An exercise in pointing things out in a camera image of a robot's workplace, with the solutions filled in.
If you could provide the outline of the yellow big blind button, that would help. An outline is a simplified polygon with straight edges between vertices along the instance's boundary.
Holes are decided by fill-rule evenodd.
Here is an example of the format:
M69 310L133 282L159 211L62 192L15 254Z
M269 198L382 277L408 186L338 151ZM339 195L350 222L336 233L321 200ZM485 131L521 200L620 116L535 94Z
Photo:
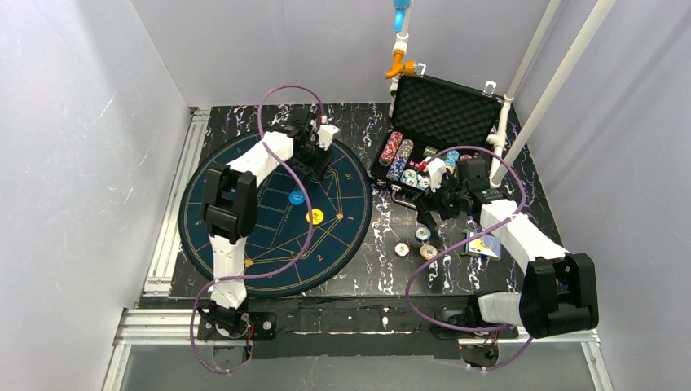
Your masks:
M306 220L308 223L318 226L324 220L324 213L321 209L312 209L306 214Z

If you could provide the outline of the light blue poker chip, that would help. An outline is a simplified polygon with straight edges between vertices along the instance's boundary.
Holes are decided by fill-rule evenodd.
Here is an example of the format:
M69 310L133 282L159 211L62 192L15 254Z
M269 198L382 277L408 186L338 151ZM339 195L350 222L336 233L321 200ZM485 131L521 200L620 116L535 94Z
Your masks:
M415 231L415 237L420 242L425 242L430 240L432 234L429 228L426 226L418 226Z

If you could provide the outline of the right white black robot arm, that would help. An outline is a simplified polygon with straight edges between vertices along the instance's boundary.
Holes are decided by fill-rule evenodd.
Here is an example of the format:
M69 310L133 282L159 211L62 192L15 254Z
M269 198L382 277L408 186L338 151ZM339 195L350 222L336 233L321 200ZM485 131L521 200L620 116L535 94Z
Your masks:
M460 213L475 217L481 230L473 239L496 238L524 274L520 292L472 295L464 310L436 325L462 332L519 326L536 339L597 327L594 261L553 242L517 202L491 187L483 159L461 160L449 169L443 160L427 158L421 167L430 184L414 198L418 221L432 230L436 227L432 212L443 219Z

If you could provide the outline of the orange poker chip stack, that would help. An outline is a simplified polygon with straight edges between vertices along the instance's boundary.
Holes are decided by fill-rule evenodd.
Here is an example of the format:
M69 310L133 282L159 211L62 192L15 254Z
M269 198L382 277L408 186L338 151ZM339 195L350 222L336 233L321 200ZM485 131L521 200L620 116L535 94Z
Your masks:
M438 250L430 244L423 244L420 247L420 255L427 261L435 258L438 255Z

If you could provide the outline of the blue small blind button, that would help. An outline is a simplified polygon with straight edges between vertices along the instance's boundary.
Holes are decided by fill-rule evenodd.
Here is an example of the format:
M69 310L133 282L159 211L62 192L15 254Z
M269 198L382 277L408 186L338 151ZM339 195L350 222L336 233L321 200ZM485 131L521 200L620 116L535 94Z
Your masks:
M302 191L295 190L288 195L288 201L292 205L301 205L306 202L306 197Z

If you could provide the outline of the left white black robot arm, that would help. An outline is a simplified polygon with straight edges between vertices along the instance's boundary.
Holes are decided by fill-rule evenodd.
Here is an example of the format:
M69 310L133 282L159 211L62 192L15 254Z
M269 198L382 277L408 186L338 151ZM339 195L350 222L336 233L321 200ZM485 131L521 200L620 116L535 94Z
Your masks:
M279 167L306 191L302 175L323 180L332 159L332 143L339 128L326 116L307 111L269 131L260 130L257 142L241 156L209 167L201 217L213 254L211 301L237 310L246 300L244 249L257 222L257 189Z

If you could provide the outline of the red white poker chip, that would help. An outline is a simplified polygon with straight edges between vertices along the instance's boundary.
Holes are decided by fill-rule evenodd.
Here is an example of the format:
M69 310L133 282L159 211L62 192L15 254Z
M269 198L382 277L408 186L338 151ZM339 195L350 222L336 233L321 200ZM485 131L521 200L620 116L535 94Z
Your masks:
M396 257L407 257L410 251L410 246L404 242L396 243L394 246L394 254Z

